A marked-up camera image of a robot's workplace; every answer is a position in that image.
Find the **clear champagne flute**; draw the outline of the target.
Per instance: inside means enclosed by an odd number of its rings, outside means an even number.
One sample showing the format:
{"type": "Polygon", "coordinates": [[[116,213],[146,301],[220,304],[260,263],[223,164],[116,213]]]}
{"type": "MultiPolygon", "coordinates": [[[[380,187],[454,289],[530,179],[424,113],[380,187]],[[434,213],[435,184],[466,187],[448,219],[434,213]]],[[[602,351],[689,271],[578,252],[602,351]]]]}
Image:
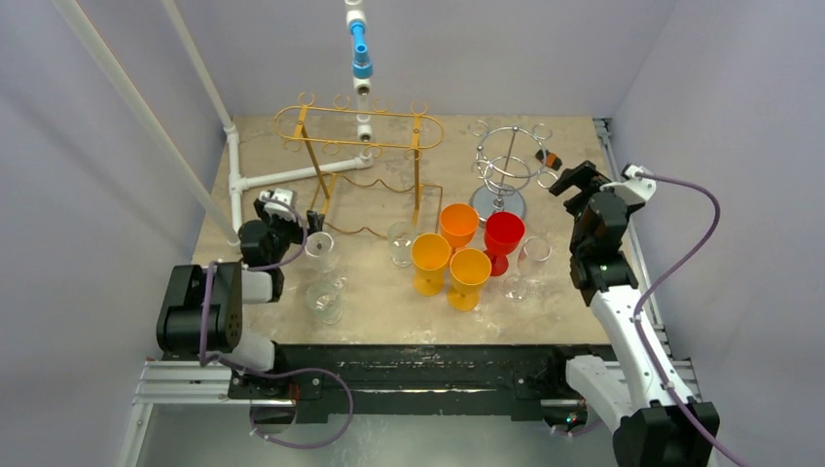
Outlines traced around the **clear champagne flute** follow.
{"type": "Polygon", "coordinates": [[[529,294],[530,279],[548,262],[552,252],[553,247],[545,237],[528,237],[519,252],[518,273],[502,284],[504,297],[512,302],[524,301],[529,294]]]}

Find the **round clear wine glass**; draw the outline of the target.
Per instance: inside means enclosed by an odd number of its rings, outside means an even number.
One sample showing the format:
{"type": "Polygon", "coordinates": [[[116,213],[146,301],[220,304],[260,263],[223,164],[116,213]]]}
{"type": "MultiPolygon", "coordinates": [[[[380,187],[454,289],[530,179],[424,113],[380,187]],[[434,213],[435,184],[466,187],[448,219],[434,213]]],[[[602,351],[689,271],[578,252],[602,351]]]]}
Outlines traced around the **round clear wine glass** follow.
{"type": "Polygon", "coordinates": [[[335,239],[325,232],[315,232],[308,236],[305,257],[312,272],[312,278],[332,284],[341,290],[346,282],[341,266],[341,249],[335,239]]]}

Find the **red plastic goblet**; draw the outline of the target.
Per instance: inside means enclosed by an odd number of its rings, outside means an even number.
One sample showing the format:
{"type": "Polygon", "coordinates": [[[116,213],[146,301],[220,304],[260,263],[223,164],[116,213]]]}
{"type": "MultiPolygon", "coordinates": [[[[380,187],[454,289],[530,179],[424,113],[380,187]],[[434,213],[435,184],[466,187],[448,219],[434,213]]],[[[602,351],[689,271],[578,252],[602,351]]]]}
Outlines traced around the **red plastic goblet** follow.
{"type": "Polygon", "coordinates": [[[503,275],[508,267],[508,256],[519,246],[525,234],[523,220],[510,212],[496,212],[485,222],[485,254],[490,259],[492,277],[503,275]]]}

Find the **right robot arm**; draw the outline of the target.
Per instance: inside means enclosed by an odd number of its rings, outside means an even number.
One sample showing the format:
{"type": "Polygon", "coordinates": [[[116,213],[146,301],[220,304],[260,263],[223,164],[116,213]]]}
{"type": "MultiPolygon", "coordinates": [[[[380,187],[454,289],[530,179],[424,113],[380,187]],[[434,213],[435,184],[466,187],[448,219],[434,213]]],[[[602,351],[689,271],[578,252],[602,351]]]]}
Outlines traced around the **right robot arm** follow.
{"type": "Polygon", "coordinates": [[[622,370],[609,373],[591,355],[562,359],[546,371],[557,395],[574,391],[612,433],[620,466],[707,466],[720,417],[700,401],[669,360],[644,313],[646,301],[622,251],[632,213],[657,189],[658,179],[629,164],[614,182],[592,162],[564,169],[550,187],[554,196],[576,187],[564,207],[573,216],[570,276],[605,331],[622,370]]]}

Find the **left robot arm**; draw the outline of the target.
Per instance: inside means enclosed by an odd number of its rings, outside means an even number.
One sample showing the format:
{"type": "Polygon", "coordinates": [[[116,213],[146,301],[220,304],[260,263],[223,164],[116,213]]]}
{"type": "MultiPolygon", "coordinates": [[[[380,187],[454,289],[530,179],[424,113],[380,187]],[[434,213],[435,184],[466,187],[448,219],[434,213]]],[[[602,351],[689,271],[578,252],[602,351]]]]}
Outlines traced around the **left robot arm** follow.
{"type": "Polygon", "coordinates": [[[172,269],[156,338],[170,355],[193,356],[202,365],[219,361],[253,374],[253,386],[276,398],[290,384],[285,358],[275,341],[244,329],[243,307],[280,301],[283,268],[304,252],[310,234],[323,230],[325,216],[308,210],[301,217],[290,203],[274,198],[254,205],[259,218],[238,230],[240,260],[172,269]]]}

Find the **patterned clear goblet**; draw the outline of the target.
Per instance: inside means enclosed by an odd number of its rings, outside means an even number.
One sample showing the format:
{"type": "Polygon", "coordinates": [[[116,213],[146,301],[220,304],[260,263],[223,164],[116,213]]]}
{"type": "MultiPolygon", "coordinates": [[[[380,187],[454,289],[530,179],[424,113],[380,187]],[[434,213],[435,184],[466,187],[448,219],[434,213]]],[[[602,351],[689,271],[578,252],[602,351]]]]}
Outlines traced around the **patterned clear goblet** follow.
{"type": "Polygon", "coordinates": [[[389,228],[388,248],[395,266],[406,268],[412,264],[412,247],[416,237],[416,228],[410,222],[398,222],[389,228]]]}

